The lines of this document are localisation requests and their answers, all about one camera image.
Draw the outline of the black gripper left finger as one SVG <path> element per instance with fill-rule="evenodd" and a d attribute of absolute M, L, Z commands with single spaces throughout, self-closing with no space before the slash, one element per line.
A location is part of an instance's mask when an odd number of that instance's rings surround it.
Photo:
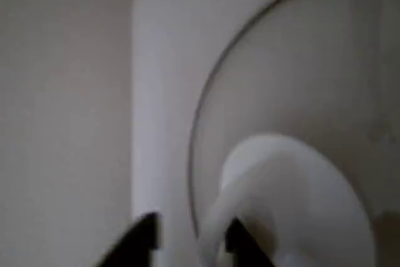
<path fill-rule="evenodd" d="M 160 229 L 161 214 L 159 212 L 143 214 L 106 252 L 97 266 L 152 266 L 153 252 L 161 247 Z"/>

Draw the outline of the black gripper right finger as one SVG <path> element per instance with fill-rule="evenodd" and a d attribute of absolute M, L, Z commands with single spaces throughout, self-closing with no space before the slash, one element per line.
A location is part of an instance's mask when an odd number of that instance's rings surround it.
<path fill-rule="evenodd" d="M 225 232 L 225 249 L 233 255 L 233 266 L 272 266 L 256 240 L 238 218 L 234 218 Z"/>

